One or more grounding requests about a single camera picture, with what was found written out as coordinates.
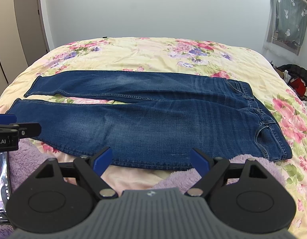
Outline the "smartphone with lit screen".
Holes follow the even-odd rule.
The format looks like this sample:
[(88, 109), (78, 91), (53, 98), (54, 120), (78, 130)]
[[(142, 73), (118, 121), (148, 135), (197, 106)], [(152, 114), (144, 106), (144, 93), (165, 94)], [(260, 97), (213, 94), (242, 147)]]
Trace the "smartphone with lit screen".
[(8, 152), (0, 152), (0, 225), (9, 224), (6, 204), (11, 193)]

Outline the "pile of clothes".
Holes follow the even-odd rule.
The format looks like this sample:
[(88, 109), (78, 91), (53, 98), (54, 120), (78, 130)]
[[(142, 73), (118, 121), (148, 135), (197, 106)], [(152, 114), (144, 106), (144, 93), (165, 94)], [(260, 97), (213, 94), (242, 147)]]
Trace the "pile of clothes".
[(295, 64), (276, 68), (284, 82), (304, 101), (307, 101), (307, 70)]

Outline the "purple fuzzy blanket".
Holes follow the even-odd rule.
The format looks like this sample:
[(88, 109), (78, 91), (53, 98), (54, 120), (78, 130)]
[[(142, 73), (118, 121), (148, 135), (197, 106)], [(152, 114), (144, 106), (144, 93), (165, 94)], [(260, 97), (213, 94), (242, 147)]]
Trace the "purple fuzzy blanket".
[[(52, 155), (41, 153), (29, 140), (20, 143), (18, 151), (9, 153), (10, 184), (16, 190), (31, 173)], [(231, 163), (244, 164), (249, 158), (256, 159), (266, 170), (285, 187), (285, 178), (273, 162), (249, 154), (238, 155), (230, 159)], [(109, 166), (101, 178), (110, 185), (119, 196), (124, 190), (146, 190), (177, 187), (184, 193), (194, 185), (201, 176), (195, 169), (187, 171), (162, 171), (137, 168)], [(7, 238), (13, 233), (11, 225), (0, 225), (0, 238)]]

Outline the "green patterned window curtain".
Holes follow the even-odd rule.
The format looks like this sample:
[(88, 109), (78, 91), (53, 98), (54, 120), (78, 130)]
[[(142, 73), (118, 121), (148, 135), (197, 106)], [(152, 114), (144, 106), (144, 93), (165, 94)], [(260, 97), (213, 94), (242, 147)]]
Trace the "green patterned window curtain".
[(307, 3), (303, 0), (270, 0), (267, 42), (299, 55), (307, 29)]

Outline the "blue denim jeans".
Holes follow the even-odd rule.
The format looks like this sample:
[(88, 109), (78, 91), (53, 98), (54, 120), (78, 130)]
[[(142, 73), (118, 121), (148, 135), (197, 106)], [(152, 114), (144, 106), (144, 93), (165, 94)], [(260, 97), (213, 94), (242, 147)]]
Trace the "blue denim jeans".
[(238, 80), (66, 71), (37, 77), (9, 113), (39, 123), (36, 139), (58, 151), (80, 157), (110, 147), (112, 164), (122, 167), (186, 170), (193, 148), (211, 158), (292, 157), (278, 122)]

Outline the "brown room door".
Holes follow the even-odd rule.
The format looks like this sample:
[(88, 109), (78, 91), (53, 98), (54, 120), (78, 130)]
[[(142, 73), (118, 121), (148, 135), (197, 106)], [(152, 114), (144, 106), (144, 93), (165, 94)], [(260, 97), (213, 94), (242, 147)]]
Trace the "brown room door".
[(30, 66), (49, 52), (40, 0), (14, 0), (14, 7), (23, 53)]

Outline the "beige wardrobe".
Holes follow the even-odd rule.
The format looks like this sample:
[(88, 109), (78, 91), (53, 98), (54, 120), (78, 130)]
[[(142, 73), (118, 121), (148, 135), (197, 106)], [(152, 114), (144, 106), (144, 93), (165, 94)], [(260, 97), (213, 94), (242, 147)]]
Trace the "beige wardrobe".
[(0, 0), (0, 96), (27, 67), (16, 24), (14, 0)]

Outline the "floral yellow bed quilt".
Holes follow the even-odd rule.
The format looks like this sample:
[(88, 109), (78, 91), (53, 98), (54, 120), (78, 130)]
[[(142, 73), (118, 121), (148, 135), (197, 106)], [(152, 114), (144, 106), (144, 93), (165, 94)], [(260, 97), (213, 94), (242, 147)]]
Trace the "floral yellow bed quilt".
[(270, 110), (293, 157), (277, 162), (287, 191), (297, 205), (290, 231), (307, 238), (307, 109), (259, 53), (211, 41), (175, 38), (98, 38), (51, 50), (18, 75), (0, 96), (5, 113), (38, 76), (72, 70), (177, 72), (244, 81)]

